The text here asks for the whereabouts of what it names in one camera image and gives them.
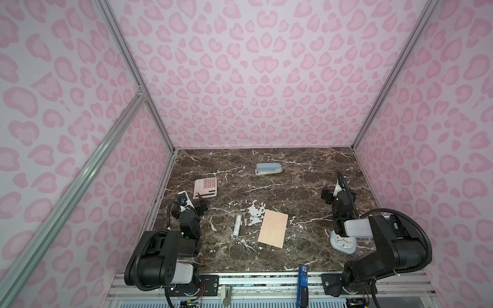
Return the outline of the white glue stick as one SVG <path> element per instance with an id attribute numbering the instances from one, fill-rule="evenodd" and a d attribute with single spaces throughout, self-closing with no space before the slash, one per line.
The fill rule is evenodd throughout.
<path id="1" fill-rule="evenodd" d="M 242 222 L 243 222 L 242 215 L 241 214 L 237 215 L 235 219 L 232 237 L 239 237 Z"/>

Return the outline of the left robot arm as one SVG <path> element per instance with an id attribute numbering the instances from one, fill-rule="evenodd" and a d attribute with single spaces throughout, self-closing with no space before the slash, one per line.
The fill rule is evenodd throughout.
<path id="1" fill-rule="evenodd" d="M 181 257 L 197 257 L 202 231 L 200 222 L 208 210 L 200 196 L 198 206 L 180 197 L 166 209 L 166 229 L 142 234 L 124 272 L 126 285 L 141 291 L 177 287 L 185 294 L 199 292 L 200 274 L 196 266 L 178 261 Z"/>

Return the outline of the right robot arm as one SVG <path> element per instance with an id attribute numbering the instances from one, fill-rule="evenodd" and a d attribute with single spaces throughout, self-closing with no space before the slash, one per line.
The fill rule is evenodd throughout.
<path id="1" fill-rule="evenodd" d="M 323 275 L 326 294 L 339 297 L 367 289 L 375 295 L 377 281 L 417 272 L 431 263 L 431 240 L 409 216 L 393 209 L 373 209 L 356 216 L 355 193 L 340 186 L 324 187 L 321 198 L 332 207 L 329 240 L 333 249 L 353 254 L 359 238 L 371 239 L 375 245 L 372 253 L 346 262 L 340 274 Z"/>

